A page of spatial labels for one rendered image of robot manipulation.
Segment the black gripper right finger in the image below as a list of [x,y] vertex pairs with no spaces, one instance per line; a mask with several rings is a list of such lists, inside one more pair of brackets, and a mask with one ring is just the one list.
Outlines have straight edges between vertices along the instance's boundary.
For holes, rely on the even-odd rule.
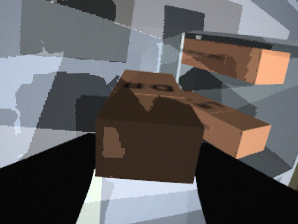
[[205,224],[298,224],[298,190],[208,143],[196,180]]

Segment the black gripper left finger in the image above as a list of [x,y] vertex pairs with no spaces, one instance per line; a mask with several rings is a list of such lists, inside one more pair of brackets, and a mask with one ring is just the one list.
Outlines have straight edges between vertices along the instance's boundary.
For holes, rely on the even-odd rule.
[[96,167],[96,133],[0,168],[0,224],[76,224]]

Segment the brown box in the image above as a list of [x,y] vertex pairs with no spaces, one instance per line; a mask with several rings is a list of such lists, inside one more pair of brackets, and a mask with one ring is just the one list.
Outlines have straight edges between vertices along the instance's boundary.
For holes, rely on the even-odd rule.
[[94,177],[194,184],[204,132],[172,75],[125,71],[96,117]]
[[251,48],[243,44],[185,39],[181,64],[247,83],[283,84],[290,55],[287,52]]
[[182,92],[204,125],[208,143],[235,159],[265,151],[270,124],[190,89]]

